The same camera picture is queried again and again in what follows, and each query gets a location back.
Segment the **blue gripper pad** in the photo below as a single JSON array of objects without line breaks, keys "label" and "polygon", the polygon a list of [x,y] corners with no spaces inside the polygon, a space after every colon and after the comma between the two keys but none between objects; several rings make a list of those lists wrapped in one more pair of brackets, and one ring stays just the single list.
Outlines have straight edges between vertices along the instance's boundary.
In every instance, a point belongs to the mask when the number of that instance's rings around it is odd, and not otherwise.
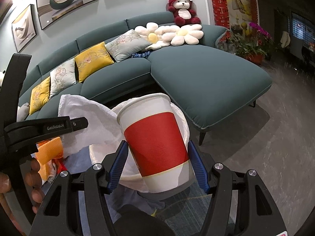
[{"label": "blue gripper pad", "polygon": [[118,186],[122,170],[128,157],[128,150],[128,143],[124,141],[114,161],[114,164],[109,171],[109,182],[107,185],[107,190],[109,193],[112,193],[113,190],[115,190]]},{"label": "blue gripper pad", "polygon": [[188,142],[188,156],[192,163],[199,187],[209,194],[208,173],[192,140]]}]

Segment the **sofa armrest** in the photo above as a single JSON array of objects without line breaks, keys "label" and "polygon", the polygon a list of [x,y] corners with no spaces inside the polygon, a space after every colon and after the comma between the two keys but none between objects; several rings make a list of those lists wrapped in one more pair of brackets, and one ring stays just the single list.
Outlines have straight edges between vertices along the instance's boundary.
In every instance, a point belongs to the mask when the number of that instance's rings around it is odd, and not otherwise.
[{"label": "sofa armrest", "polygon": [[226,27],[214,25],[202,25],[204,36],[199,40],[199,44],[216,48],[219,40],[225,35]]}]

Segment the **orange flower pot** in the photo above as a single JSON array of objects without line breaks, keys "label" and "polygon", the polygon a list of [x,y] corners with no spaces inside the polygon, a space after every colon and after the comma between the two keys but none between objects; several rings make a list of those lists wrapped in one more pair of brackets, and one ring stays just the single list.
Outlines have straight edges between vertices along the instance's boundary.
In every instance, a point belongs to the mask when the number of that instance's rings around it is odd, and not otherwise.
[{"label": "orange flower pot", "polygon": [[264,59],[264,55],[262,54],[254,54],[254,55],[248,55],[245,57],[246,60],[251,61],[252,63],[256,65],[260,65]]}]

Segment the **potted plant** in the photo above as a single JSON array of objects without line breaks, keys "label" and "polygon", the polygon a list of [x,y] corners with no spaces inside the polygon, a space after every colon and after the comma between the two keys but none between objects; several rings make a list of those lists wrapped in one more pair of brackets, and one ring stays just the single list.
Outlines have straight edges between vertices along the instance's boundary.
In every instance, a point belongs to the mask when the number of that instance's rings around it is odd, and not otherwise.
[{"label": "potted plant", "polygon": [[270,34],[256,23],[249,23],[252,28],[251,34],[244,36],[239,33],[230,33],[229,41],[234,44],[233,52],[235,55],[260,65],[264,56],[268,57],[273,40]]}]

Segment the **yellow pillow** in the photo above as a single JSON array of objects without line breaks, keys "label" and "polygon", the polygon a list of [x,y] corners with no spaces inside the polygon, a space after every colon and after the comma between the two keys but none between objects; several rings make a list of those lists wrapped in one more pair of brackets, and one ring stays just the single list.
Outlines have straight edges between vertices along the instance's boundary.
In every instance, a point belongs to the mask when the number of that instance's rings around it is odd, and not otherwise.
[{"label": "yellow pillow", "polygon": [[33,90],[30,101],[30,115],[42,108],[49,100],[50,77],[38,84]]},{"label": "yellow pillow", "polygon": [[105,42],[87,49],[74,59],[79,69],[79,82],[83,82],[91,74],[114,63],[105,48]]}]

